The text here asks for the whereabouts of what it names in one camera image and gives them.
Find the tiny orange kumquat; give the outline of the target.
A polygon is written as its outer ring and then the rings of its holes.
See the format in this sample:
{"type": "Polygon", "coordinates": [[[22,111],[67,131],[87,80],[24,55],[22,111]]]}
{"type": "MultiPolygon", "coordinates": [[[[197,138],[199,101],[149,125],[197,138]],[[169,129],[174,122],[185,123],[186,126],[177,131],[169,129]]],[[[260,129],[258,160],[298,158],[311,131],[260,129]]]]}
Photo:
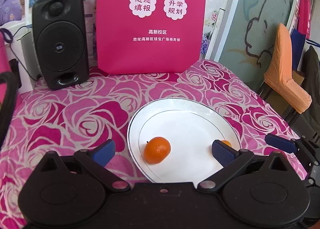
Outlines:
{"type": "Polygon", "coordinates": [[[229,146],[229,147],[232,147],[232,144],[227,140],[221,140],[221,142],[224,143],[225,145],[229,146]]]}

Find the pink thermos bottle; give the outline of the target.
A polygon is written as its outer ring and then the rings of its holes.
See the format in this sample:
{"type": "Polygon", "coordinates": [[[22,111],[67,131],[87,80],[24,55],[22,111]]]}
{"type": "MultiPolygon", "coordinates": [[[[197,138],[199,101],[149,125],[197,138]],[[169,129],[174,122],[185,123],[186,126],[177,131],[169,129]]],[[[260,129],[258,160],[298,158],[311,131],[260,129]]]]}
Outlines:
{"type": "Polygon", "coordinates": [[[11,72],[4,45],[4,35],[1,33],[1,144],[10,126],[16,106],[18,80],[11,72]]]}

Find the white round plate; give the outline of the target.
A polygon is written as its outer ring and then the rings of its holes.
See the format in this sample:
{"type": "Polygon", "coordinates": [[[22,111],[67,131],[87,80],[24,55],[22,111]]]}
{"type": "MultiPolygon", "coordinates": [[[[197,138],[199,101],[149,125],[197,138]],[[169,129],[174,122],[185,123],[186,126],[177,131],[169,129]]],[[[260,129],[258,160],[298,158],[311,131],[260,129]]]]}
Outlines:
{"type": "Polygon", "coordinates": [[[213,157],[212,143],[227,140],[233,149],[241,143],[233,127],[212,108],[183,98],[153,100],[136,111],[127,130],[127,146],[143,175],[153,183],[192,182],[197,185],[222,166],[213,157]],[[163,137],[170,154],[149,164],[143,152],[148,141],[163,137]]]}

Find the pink hanging bag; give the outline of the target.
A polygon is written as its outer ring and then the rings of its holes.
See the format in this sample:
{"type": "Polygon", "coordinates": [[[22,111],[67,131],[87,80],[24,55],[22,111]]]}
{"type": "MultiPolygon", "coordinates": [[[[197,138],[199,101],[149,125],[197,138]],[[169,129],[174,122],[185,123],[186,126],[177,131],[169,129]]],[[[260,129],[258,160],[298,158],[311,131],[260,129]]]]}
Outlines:
{"type": "Polygon", "coordinates": [[[299,19],[298,31],[299,33],[310,38],[310,23],[311,23],[311,0],[299,1],[299,19]]]}

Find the black loudspeaker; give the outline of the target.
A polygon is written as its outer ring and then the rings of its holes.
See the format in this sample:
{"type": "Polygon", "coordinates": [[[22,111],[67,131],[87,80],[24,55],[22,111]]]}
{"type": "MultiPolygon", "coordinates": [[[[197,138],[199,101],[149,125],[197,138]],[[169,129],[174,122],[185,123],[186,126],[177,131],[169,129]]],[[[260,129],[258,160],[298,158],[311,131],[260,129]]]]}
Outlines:
{"type": "Polygon", "coordinates": [[[37,61],[49,89],[89,78],[83,0],[39,0],[32,9],[37,61]]]}

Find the pink rose tablecloth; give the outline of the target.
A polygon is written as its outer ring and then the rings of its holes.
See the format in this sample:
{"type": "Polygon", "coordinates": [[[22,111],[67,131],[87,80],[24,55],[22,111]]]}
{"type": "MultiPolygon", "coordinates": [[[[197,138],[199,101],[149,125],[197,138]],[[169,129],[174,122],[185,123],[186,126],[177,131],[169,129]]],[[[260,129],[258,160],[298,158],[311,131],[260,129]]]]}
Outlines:
{"type": "Polygon", "coordinates": [[[267,134],[290,139],[289,125],[219,63],[199,60],[183,73],[114,76],[52,91],[41,80],[14,112],[1,148],[1,228],[23,228],[18,195],[43,156],[69,156],[109,139],[107,169],[138,182],[197,184],[221,169],[214,140],[268,155],[267,134]]]}

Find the orange covered chair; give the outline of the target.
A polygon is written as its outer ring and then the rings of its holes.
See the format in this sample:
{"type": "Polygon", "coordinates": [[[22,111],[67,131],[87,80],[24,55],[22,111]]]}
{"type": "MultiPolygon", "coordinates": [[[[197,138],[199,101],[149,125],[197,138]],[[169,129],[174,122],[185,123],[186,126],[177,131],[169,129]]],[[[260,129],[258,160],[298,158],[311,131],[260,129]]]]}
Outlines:
{"type": "Polygon", "coordinates": [[[275,91],[292,107],[288,114],[291,117],[289,126],[311,105],[311,96],[292,77],[292,42],[289,31],[283,24],[277,27],[272,59],[258,93],[263,94],[266,87],[268,92],[263,100],[267,100],[272,91],[275,91]]]}

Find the pink paper bag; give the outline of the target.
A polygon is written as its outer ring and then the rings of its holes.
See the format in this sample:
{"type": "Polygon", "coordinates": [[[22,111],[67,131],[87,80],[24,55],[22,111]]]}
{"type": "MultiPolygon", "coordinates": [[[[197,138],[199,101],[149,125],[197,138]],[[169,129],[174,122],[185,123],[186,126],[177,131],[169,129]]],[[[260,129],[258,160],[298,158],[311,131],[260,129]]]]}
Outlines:
{"type": "Polygon", "coordinates": [[[98,67],[184,72],[199,60],[206,0],[97,0],[98,67]]]}

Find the white box behind speaker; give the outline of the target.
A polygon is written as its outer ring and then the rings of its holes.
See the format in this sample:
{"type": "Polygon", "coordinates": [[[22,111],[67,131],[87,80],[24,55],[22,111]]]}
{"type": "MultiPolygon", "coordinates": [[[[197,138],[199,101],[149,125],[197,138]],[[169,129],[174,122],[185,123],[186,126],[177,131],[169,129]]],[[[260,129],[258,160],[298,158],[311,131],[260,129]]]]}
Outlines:
{"type": "Polygon", "coordinates": [[[33,91],[36,81],[39,79],[40,69],[36,59],[36,52],[32,31],[18,34],[8,48],[9,56],[18,61],[20,74],[21,94],[33,91]]]}

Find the dark green coat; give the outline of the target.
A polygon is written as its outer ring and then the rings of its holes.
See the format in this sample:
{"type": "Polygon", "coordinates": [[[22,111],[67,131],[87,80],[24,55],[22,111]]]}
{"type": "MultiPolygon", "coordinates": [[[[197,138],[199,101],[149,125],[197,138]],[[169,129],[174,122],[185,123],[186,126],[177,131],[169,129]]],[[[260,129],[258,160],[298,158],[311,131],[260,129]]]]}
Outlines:
{"type": "Polygon", "coordinates": [[[310,46],[305,52],[301,70],[304,74],[302,88],[312,99],[303,116],[311,128],[319,135],[319,59],[313,46],[310,46]]]}

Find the blue hanging bag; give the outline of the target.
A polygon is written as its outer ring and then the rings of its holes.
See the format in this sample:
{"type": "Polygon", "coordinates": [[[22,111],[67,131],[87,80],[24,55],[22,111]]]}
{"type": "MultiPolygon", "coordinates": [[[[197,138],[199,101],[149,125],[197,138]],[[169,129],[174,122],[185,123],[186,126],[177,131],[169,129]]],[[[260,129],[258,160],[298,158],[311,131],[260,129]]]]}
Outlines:
{"type": "Polygon", "coordinates": [[[301,34],[295,28],[291,33],[291,44],[292,44],[292,69],[297,71],[299,62],[302,57],[303,48],[305,45],[306,35],[301,34]]]}

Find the small mandarin orange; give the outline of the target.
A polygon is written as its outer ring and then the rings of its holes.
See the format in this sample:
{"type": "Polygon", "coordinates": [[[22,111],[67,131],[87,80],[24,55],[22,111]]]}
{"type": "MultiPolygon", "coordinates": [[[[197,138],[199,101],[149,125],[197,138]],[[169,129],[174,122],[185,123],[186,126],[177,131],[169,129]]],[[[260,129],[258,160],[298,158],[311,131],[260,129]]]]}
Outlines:
{"type": "Polygon", "coordinates": [[[154,137],[144,148],[144,160],[152,165],[161,163],[171,152],[171,145],[163,137],[154,137]]]}

